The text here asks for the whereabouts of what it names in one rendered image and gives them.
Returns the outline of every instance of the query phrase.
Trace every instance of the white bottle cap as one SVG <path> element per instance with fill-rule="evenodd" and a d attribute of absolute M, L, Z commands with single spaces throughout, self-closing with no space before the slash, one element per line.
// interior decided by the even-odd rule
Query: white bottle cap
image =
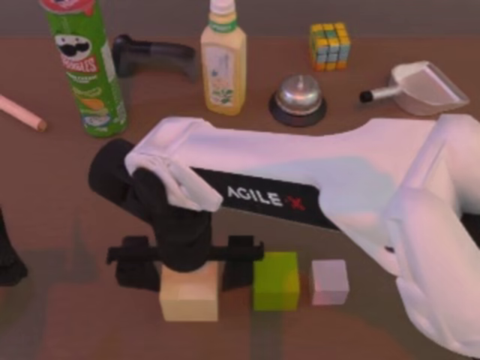
<path fill-rule="evenodd" d="M 235 0 L 210 0 L 210 11 L 217 15 L 226 15 L 235 11 Z"/>

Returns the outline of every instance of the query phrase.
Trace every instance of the dustpan handle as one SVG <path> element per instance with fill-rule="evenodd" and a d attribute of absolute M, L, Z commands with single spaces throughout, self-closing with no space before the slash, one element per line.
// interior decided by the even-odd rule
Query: dustpan handle
<path fill-rule="evenodd" d="M 400 86 L 388 86 L 385 88 L 376 88 L 375 90 L 362 91 L 360 93 L 360 101 L 362 103 L 370 103 L 372 101 L 391 98 L 402 92 Z"/>

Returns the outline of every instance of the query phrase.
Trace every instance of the hammer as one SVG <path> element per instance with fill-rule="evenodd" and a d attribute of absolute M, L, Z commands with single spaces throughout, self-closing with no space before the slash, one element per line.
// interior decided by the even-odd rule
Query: hammer
<path fill-rule="evenodd" d="M 140 65 L 179 69 L 192 83 L 197 80 L 197 52 L 179 43 L 137 41 L 126 34 L 113 42 L 113 63 L 118 77 L 131 77 Z"/>

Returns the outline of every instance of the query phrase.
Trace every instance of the bottle neck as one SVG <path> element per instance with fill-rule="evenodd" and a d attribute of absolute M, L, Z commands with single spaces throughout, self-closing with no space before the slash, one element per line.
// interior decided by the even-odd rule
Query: bottle neck
<path fill-rule="evenodd" d="M 210 13 L 208 16 L 208 26 L 214 32 L 226 34 L 237 29 L 237 13 L 232 12 L 226 15 Z"/>

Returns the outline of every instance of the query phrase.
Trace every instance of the plastic bottle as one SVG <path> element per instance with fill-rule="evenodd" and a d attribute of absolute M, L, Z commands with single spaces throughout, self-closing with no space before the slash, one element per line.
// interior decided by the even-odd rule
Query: plastic bottle
<path fill-rule="evenodd" d="M 100 5 L 97 0 L 40 0 L 85 131 L 110 137 L 127 127 Z"/>
<path fill-rule="evenodd" d="M 234 116 L 247 91 L 247 35 L 237 26 L 234 0 L 211 0 L 202 33 L 205 103 L 214 113 Z"/>

